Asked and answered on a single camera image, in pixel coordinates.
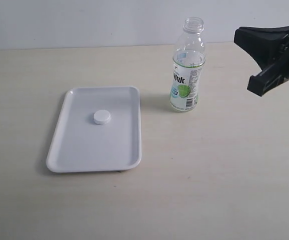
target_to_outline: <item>plastic tray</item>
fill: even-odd
[[[96,124],[95,112],[110,112]],[[133,86],[67,92],[46,160],[55,173],[123,171],[141,160],[140,94]]]

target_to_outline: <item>tray rim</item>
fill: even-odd
[[[131,165],[128,165],[127,167],[125,168],[111,168],[111,169],[104,169],[104,170],[83,170],[83,169],[80,169],[80,170],[74,170],[74,171],[62,171],[62,170],[59,170],[57,169],[56,167],[54,167],[52,165],[52,161],[50,160],[50,155],[51,155],[51,152],[53,151],[53,148],[54,148],[54,144],[55,144],[55,141],[56,141],[56,136],[57,136],[57,133],[59,131],[59,125],[60,125],[60,121],[64,115],[64,108],[65,106],[68,104],[68,101],[69,101],[69,95],[72,94],[72,92],[74,91],[77,91],[77,90],[80,90],[80,89],[110,89],[110,88],[130,88],[130,89],[134,89],[137,93],[137,96],[138,96],[138,158],[137,160],[135,161],[135,163],[131,164]],[[59,117],[57,119],[57,122],[56,122],[56,126],[54,128],[54,133],[53,133],[53,136],[52,136],[52,140],[51,140],[51,144],[50,144],[50,147],[49,147],[49,150],[48,150],[48,154],[47,154],[47,157],[46,157],[46,167],[53,173],[58,173],[58,174],[61,174],[61,173],[92,173],[92,172],[112,172],[112,171],[126,171],[126,170],[130,170],[130,169],[133,169],[135,167],[137,167],[140,163],[142,159],[142,134],[141,134],[141,98],[140,98],[140,91],[137,87],[135,86],[132,86],[132,85],[119,85],[119,86],[86,86],[86,87],[74,87],[74,88],[71,88],[70,90],[68,90],[66,93],[65,93],[65,96],[64,96],[64,100],[63,100],[63,103],[62,103],[62,106],[61,106],[61,110],[60,110],[60,113],[59,113]]]

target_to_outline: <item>table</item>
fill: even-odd
[[[0,51],[0,240],[289,240],[289,82],[207,44],[195,110],[170,110],[173,46]],[[46,168],[64,94],[133,85],[142,160],[125,172]]]

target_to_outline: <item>bottle label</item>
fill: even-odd
[[[198,102],[198,84],[203,65],[185,67],[173,62],[172,106],[179,111],[193,109]]]

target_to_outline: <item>clear plastic bottle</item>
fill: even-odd
[[[180,112],[194,109],[198,102],[199,78],[206,60],[206,48],[201,37],[203,31],[202,19],[187,18],[183,33],[174,46],[170,102]]]

